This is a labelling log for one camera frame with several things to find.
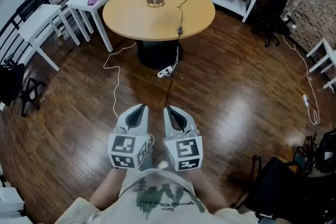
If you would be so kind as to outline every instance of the white cord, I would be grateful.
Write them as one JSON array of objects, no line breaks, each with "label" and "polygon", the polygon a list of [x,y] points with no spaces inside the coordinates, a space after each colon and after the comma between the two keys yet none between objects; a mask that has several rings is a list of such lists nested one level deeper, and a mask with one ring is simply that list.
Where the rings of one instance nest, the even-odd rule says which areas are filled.
[{"label": "white cord", "polygon": [[310,118],[310,114],[309,114],[309,106],[307,106],[307,109],[308,109],[308,117],[309,117],[309,120],[310,122],[312,123],[312,125],[316,125],[316,124],[320,124],[320,111],[319,111],[319,106],[317,104],[317,99],[316,99],[316,96],[315,96],[315,93],[314,93],[314,89],[313,89],[313,86],[311,85],[311,77],[309,76],[309,69],[308,69],[308,66],[307,66],[307,63],[304,59],[304,57],[301,56],[301,54],[299,53],[299,51],[296,49],[296,46],[294,44],[294,48],[291,47],[287,41],[285,40],[285,37],[282,35],[282,38],[284,40],[284,42],[289,46],[289,48],[291,48],[292,50],[295,50],[298,55],[301,57],[301,59],[304,61],[304,64],[306,65],[306,69],[307,69],[307,79],[308,79],[308,82],[309,82],[309,85],[310,85],[310,88],[311,88],[311,91],[313,92],[313,95],[314,95],[314,98],[315,98],[315,102],[316,102],[316,108],[317,108],[317,111],[316,110],[313,110],[313,116],[314,116],[314,122],[311,120]]},{"label": "white cord", "polygon": [[150,135],[151,137],[153,137],[153,142],[152,142],[152,144],[150,145],[150,146],[153,146],[153,145],[154,145],[154,142],[155,142],[155,137],[154,137],[154,135],[152,135],[152,134],[148,134],[148,135]]},{"label": "white cord", "polygon": [[167,73],[167,74],[165,74],[167,77],[169,77],[170,75],[171,75],[171,73],[174,71],[174,69],[175,69],[175,67],[177,66],[177,64],[178,64],[178,57],[179,56],[179,53],[178,53],[178,47],[177,47],[177,50],[176,50],[176,60],[175,60],[175,64],[172,66],[172,71],[171,72],[169,72],[169,73]]},{"label": "white cord", "polygon": [[116,105],[116,102],[117,102],[117,97],[116,97],[116,95],[115,95],[115,94],[116,94],[115,92],[116,92],[117,87],[118,87],[119,84],[120,84],[120,81],[119,81],[119,75],[120,75],[120,71],[121,71],[121,69],[120,69],[119,66],[115,66],[115,67],[105,67],[105,66],[106,66],[107,62],[109,61],[110,56],[112,56],[112,55],[116,55],[116,54],[118,54],[119,52],[121,52],[122,50],[132,48],[135,44],[136,44],[136,43],[134,43],[134,44],[133,44],[132,46],[130,46],[130,47],[122,48],[121,50],[119,50],[119,51],[117,51],[117,52],[114,52],[114,53],[110,54],[110,55],[108,56],[106,62],[104,63],[104,66],[103,66],[104,69],[119,68],[119,72],[118,72],[118,84],[117,84],[117,86],[115,87],[115,89],[114,89],[114,91],[113,91],[113,95],[114,95],[113,112],[114,112],[115,115],[117,116],[117,119],[119,119],[119,117],[118,117],[118,115],[117,115],[117,113],[115,112],[115,109],[114,109],[114,107],[115,107],[115,105]]}]

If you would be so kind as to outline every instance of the cable plug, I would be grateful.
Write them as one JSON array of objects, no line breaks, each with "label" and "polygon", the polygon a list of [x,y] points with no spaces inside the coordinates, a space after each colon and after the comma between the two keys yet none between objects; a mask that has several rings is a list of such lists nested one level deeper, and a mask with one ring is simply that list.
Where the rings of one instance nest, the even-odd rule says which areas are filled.
[{"label": "cable plug", "polygon": [[308,107],[309,102],[308,102],[307,96],[305,94],[303,95],[303,101],[304,101],[305,106]]}]

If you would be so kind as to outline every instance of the black table base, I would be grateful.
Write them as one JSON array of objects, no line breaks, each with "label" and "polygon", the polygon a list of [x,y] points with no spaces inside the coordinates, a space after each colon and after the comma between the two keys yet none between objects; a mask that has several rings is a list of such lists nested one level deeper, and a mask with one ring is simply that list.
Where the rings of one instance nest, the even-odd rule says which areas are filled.
[{"label": "black table base", "polygon": [[140,62],[149,68],[163,70],[173,66],[176,62],[177,48],[178,60],[181,61],[183,48],[178,40],[170,41],[136,41]]}]

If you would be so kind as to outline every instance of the white desk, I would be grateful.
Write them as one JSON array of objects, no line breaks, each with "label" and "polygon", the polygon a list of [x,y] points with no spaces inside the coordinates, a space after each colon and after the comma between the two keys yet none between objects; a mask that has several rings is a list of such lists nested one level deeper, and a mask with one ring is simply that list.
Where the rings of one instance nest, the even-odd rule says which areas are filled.
[{"label": "white desk", "polygon": [[[311,56],[313,52],[315,52],[321,45],[324,45],[324,48],[326,49],[327,54],[318,61],[311,69],[309,69],[309,72],[313,72],[315,69],[317,69],[321,64],[323,64],[328,58],[331,60],[331,64],[326,66],[321,70],[321,73],[326,72],[329,68],[332,66],[336,67],[336,51],[332,49],[332,47],[329,45],[329,43],[326,41],[324,37],[316,44],[315,47],[311,49],[310,52],[307,53],[307,57]],[[328,88],[330,85],[333,85],[336,82],[336,77],[333,78],[331,81],[329,81],[327,84],[323,86],[323,88]]]},{"label": "white desk", "polygon": [[60,5],[49,5],[42,4],[40,8],[38,8],[20,27],[18,33],[22,36],[22,38],[29,42],[32,46],[32,49],[29,52],[29,59],[32,55],[37,51],[46,61],[56,70],[59,70],[59,67],[44,53],[44,51],[40,48],[41,44],[36,42],[36,37],[38,34],[48,25],[50,24],[54,31],[58,34],[59,30],[56,25],[52,21],[52,19],[56,16],[59,16],[61,21],[63,22],[65,28],[69,31],[70,36],[74,40],[74,42],[79,45],[79,40],[76,37],[75,33],[72,31],[70,25],[65,19]]},{"label": "white desk", "polygon": [[90,12],[92,14],[92,18],[94,20],[94,22],[97,25],[98,31],[107,47],[107,50],[109,52],[111,52],[113,50],[112,46],[111,46],[111,42],[106,34],[106,31],[104,29],[104,26],[101,22],[101,19],[99,17],[99,14],[97,12],[97,9],[100,8],[101,6],[105,5],[106,2],[108,0],[97,0],[97,2],[93,5],[93,6],[88,6],[88,0],[69,0],[67,2],[68,7],[70,8],[70,11],[80,29],[80,31],[82,32],[83,36],[85,37],[85,40],[87,42],[90,41],[90,37],[88,35],[88,33],[86,32],[82,22],[79,19],[79,16],[77,15],[76,9],[79,10],[79,13],[81,14],[81,16],[83,17],[84,23],[87,26],[89,32],[92,34],[93,33],[93,29],[92,26],[88,20],[88,17],[85,14],[85,11]]}]

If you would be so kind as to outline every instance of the round wooden table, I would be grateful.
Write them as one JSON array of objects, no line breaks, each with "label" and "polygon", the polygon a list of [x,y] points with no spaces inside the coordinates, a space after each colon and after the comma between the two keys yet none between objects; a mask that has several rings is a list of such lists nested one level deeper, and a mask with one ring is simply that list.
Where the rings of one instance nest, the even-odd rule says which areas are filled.
[{"label": "round wooden table", "polygon": [[182,34],[178,34],[185,0],[164,0],[161,7],[149,7],[146,0],[109,0],[103,19],[113,32],[136,40],[138,57],[145,66],[163,69],[173,66],[179,48],[178,39],[195,35],[207,28],[215,17],[211,0],[187,0],[183,11]]}]

